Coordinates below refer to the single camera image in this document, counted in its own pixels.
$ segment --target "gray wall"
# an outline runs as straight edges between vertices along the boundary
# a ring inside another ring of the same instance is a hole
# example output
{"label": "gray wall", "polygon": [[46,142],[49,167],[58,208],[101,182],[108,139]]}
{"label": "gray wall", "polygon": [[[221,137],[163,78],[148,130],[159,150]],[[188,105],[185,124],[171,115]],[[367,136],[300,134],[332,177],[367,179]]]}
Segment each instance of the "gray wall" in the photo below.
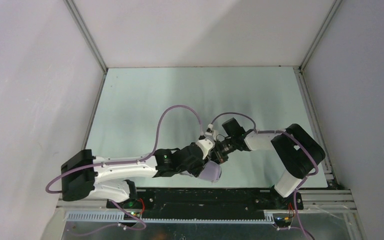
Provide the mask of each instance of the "gray wall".
{"label": "gray wall", "polygon": [[384,1],[344,1],[304,76],[338,178],[384,239]]}
{"label": "gray wall", "polygon": [[64,1],[0,0],[0,240],[40,239],[101,78]]}

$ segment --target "metal frame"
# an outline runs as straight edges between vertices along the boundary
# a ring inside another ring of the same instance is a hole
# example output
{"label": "metal frame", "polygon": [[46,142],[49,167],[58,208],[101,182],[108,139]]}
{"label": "metal frame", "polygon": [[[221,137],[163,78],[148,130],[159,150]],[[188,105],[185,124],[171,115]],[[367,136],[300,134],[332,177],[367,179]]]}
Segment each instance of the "metal frame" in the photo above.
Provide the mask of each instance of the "metal frame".
{"label": "metal frame", "polygon": [[[78,29],[84,40],[86,41],[91,53],[96,59],[98,65],[103,71],[103,76],[101,80],[101,84],[99,86],[98,94],[96,96],[96,100],[93,106],[93,112],[89,120],[89,124],[87,127],[86,135],[83,141],[82,148],[86,147],[89,133],[92,128],[92,123],[95,117],[95,113],[99,104],[99,100],[101,97],[102,89],[104,86],[106,73],[108,71],[108,67],[99,51],[98,46],[96,45],[94,39],[91,36],[80,12],[75,4],[75,0],[64,0],[68,11],[73,17],[74,22],[78,26]],[[350,190],[336,190],[338,189],[337,178],[334,175],[334,170],[332,167],[331,159],[329,156],[329,152],[327,151],[326,143],[323,138],[322,130],[317,118],[316,110],[311,100],[309,89],[305,78],[303,76],[303,71],[305,70],[309,60],[311,59],[314,51],[316,50],[318,44],[320,43],[323,35],[326,33],[328,26],[330,25],[333,17],[336,15],[339,7],[343,0],[335,0],[325,17],[320,29],[318,30],[314,40],[312,41],[310,48],[305,54],[300,66],[294,67],[294,72],[296,76],[296,80],[302,95],[302,99],[304,101],[305,109],[310,121],[311,129],[314,133],[314,138],[316,141],[320,143],[322,148],[326,152],[326,159],[323,161],[323,169],[325,171],[325,176],[330,186],[330,189],[301,189],[299,192],[302,196],[302,201],[304,205],[304,209],[300,211],[301,214],[319,214],[319,213],[328,213],[328,214],[337,214],[342,213],[343,219],[347,223],[347,229],[349,236],[352,240],[365,240],[367,239],[362,227],[361,220],[359,218],[357,207],[354,203],[353,196]],[[85,221],[101,221],[99,219],[93,219],[92,216],[97,215],[109,215],[108,218],[117,218],[120,215],[120,212],[117,209],[107,209],[106,208],[107,201],[104,199],[83,199],[80,201],[74,202],[65,202],[62,201],[61,197],[57,203],[56,208],[63,208],[66,211],[66,218],[68,221],[78,221],[79,219],[75,219],[70,214],[89,214],[91,219],[83,219]],[[264,213],[267,216],[273,216],[273,214],[286,214],[286,210],[265,210]],[[191,223],[190,220],[184,221],[181,219],[144,219],[145,222],[158,222],[158,223]],[[228,223],[244,223],[244,221],[228,221]]]}

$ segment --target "white table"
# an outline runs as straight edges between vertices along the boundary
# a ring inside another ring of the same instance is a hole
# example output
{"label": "white table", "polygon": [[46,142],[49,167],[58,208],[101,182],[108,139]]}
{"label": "white table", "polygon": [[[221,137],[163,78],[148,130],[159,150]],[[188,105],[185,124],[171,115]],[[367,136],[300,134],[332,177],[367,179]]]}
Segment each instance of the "white table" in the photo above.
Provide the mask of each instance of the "white table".
{"label": "white table", "polygon": [[[93,120],[86,148],[104,157],[134,157],[149,153],[158,120],[172,105],[187,105],[198,112],[204,129],[218,114],[239,112],[252,117],[260,130],[301,125],[312,130],[292,67],[167,67],[111,68]],[[223,116],[214,128],[224,134]],[[246,118],[235,116],[248,130]],[[183,148],[199,137],[196,117],[174,109],[164,118],[158,148]],[[234,152],[222,164],[217,183],[189,176],[133,177],[137,187],[163,188],[269,188],[284,166],[276,152]],[[303,187],[325,188],[323,168]]]}

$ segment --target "white wall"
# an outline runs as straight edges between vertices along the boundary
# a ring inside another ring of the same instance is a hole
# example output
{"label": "white wall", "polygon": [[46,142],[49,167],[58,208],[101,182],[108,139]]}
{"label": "white wall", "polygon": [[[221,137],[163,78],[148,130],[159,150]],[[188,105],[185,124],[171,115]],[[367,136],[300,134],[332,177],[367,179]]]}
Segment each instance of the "white wall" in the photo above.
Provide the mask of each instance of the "white wall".
{"label": "white wall", "polygon": [[344,1],[305,77],[368,239],[384,239],[384,1]]}
{"label": "white wall", "polygon": [[334,0],[76,0],[109,67],[296,66]]}
{"label": "white wall", "polygon": [[101,77],[62,0],[0,0],[0,240],[40,238]]}

